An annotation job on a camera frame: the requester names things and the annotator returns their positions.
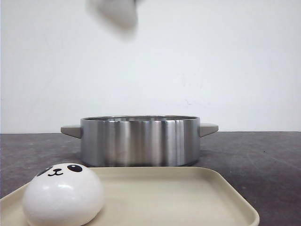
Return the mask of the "stainless steel steamer pot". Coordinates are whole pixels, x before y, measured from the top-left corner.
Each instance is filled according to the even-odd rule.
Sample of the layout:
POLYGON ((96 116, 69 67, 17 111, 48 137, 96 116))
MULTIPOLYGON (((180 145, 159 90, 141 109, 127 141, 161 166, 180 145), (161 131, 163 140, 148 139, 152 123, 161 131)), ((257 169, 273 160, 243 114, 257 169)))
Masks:
POLYGON ((103 116, 63 126, 80 139, 80 159, 94 167, 184 166, 200 158, 200 138, 219 130, 196 116, 103 116))

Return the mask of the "panda bun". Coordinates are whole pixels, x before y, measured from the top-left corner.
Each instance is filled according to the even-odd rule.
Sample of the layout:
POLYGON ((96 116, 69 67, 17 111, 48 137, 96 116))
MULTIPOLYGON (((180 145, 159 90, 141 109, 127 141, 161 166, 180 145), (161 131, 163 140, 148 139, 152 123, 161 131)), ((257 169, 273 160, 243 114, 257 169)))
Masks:
POLYGON ((31 226, 82 226, 102 210, 104 188, 86 166, 56 164, 28 183, 22 206, 31 226))
POLYGON ((132 30, 138 23, 136 0, 87 0, 87 8, 96 18, 121 30, 132 30))

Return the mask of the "beige rectangular tray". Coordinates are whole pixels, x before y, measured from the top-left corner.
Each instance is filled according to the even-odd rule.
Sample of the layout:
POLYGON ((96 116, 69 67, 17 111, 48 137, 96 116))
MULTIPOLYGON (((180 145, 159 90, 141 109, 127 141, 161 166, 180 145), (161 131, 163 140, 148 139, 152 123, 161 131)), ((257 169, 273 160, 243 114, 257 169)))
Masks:
MULTIPOLYGON (((84 226, 257 226, 257 211, 216 171, 199 167, 89 168, 104 206, 84 226)), ((28 184, 1 199, 3 226, 29 226, 28 184)))

